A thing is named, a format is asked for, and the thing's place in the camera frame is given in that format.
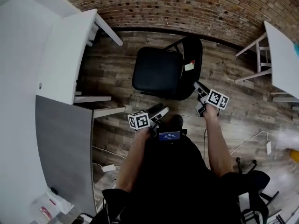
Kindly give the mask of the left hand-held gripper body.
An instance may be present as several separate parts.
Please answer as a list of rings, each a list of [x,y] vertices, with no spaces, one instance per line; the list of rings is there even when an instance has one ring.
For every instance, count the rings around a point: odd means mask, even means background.
[[[161,113],[155,114],[149,112],[135,112],[128,115],[129,127],[135,131],[143,128],[149,128],[152,137],[157,135],[158,121],[161,119]]]

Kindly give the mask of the large white table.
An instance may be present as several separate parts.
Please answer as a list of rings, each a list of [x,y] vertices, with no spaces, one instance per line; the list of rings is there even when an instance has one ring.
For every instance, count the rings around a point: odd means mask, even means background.
[[[242,82],[255,77],[271,74],[271,83],[290,97],[273,98],[274,102],[299,103],[299,54],[295,43],[264,21],[265,32],[248,46],[235,54],[236,57],[256,48],[257,73],[235,79]]]

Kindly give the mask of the black office chair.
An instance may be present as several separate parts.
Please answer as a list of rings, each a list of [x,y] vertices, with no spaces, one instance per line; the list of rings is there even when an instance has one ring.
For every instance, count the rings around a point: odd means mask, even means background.
[[[269,218],[269,205],[277,198],[279,192],[269,196],[263,190],[271,178],[264,172],[255,170],[257,161],[253,160],[253,167],[247,172],[242,172],[241,159],[236,158],[240,181],[238,181],[238,204],[242,224],[267,224]]]

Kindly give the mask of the person's right forearm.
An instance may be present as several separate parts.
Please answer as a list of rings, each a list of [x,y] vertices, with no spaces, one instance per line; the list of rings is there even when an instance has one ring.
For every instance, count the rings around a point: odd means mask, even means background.
[[[211,171],[218,177],[233,172],[229,149],[224,140],[215,106],[206,104],[204,119],[207,127],[208,157]]]

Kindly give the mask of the white desk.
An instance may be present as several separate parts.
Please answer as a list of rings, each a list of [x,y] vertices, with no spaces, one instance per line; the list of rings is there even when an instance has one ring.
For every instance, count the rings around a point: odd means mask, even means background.
[[[93,26],[100,27],[117,45],[123,41],[98,15],[96,9],[79,12],[55,23],[41,58],[37,95],[68,105],[110,101],[110,96],[83,96],[76,92],[78,74]]]

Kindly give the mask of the grey desk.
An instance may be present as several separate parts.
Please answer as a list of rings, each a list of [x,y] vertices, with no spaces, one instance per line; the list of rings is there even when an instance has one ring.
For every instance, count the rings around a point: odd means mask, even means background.
[[[93,110],[36,96],[36,138],[46,183],[93,217],[92,136]]]

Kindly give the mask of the clear packet with red label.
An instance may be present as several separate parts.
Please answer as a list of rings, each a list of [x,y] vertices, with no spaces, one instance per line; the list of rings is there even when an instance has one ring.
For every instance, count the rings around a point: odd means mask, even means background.
[[[48,192],[32,202],[30,214],[37,224],[48,224],[59,213],[68,214],[73,207],[73,204],[49,189]]]

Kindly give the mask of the person's left forearm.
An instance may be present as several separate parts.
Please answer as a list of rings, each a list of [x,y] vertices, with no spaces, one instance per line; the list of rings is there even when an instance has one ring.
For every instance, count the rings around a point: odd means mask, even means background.
[[[121,166],[116,179],[116,188],[131,192],[138,178],[142,166],[145,144],[150,137],[149,128],[143,128],[135,133],[131,148]]]

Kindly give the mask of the black folding chair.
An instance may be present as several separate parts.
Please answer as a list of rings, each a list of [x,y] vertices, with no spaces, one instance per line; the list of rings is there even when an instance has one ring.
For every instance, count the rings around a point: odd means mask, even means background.
[[[195,90],[202,57],[202,42],[196,36],[184,37],[164,49],[143,47],[137,52],[132,86],[144,94],[185,100]],[[185,71],[191,60],[195,60],[194,69]]]

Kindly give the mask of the black chest display device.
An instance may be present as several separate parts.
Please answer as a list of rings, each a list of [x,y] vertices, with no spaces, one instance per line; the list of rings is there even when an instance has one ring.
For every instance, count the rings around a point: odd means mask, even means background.
[[[177,142],[187,135],[183,128],[158,128],[155,140],[158,142]]]

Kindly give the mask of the person's black clothing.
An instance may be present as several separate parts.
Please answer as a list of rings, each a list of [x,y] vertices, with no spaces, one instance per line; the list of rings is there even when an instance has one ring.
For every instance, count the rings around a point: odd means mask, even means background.
[[[240,174],[218,177],[197,146],[147,139],[131,192],[105,189],[102,210],[90,224],[242,224]]]

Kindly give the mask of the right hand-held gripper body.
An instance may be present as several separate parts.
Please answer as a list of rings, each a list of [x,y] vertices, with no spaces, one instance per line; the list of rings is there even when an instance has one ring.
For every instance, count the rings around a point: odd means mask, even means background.
[[[229,101],[229,97],[215,90],[210,90],[209,93],[201,91],[198,94],[198,103],[195,107],[197,114],[203,117],[206,110],[206,104],[210,104],[219,110],[225,110]]]

